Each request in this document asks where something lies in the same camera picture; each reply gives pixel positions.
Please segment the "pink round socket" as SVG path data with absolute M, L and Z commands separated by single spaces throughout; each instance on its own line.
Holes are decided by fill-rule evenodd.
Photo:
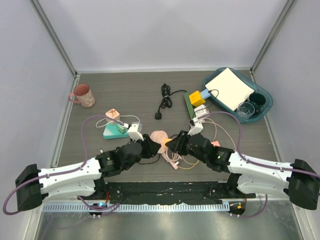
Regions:
M 163 131 L 163 130 L 155 130 L 151 133 L 150 139 L 155 142 L 160 144 L 160 149 L 158 150 L 159 154 L 162 154 L 166 151 L 166 142 L 168 141 L 169 137 L 168 134 Z

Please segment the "pink charger plug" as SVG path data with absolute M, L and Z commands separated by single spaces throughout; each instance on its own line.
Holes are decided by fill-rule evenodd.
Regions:
M 220 147 L 220 143 L 218 141 L 212 141 L 211 144 L 215 147 Z

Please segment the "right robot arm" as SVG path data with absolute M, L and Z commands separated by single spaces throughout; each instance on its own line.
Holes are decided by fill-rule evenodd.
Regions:
M 301 159 L 275 162 L 243 155 L 230 148 L 214 146 L 200 133 L 179 135 L 165 143 L 172 152 L 190 155 L 215 172 L 229 174 L 226 193 L 233 198 L 240 194 L 262 194 L 287 198 L 307 210 L 316 210 L 320 193 L 320 176 Z

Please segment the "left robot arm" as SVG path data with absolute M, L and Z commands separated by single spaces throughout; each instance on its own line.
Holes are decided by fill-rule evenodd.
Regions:
M 17 210 L 32 210 L 43 201 L 55 198 L 93 196 L 100 200 L 107 188 L 99 180 L 117 176 L 141 159 L 154 157 L 160 148 L 161 144 L 145 134 L 142 140 L 131 140 L 115 150 L 102 151 L 85 163 L 41 169 L 30 164 L 15 180 Z

